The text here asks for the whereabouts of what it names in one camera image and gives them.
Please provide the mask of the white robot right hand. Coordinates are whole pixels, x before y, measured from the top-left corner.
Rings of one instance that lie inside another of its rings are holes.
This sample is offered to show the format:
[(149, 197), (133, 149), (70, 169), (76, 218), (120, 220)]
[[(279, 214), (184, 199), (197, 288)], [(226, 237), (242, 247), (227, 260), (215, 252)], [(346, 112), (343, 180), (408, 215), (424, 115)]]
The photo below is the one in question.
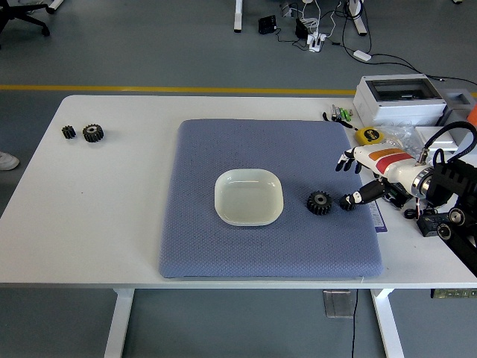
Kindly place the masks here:
[(339, 204), (344, 210), (351, 210), (356, 205), (368, 204), (385, 196), (393, 183), (400, 184), (414, 197), (426, 197), (423, 185), (430, 178), (432, 167), (426, 163), (419, 164), (401, 148), (386, 144), (356, 146), (341, 155), (335, 170), (348, 171), (353, 163), (356, 164), (355, 173), (367, 168), (372, 171), (375, 180), (354, 193), (343, 196)]

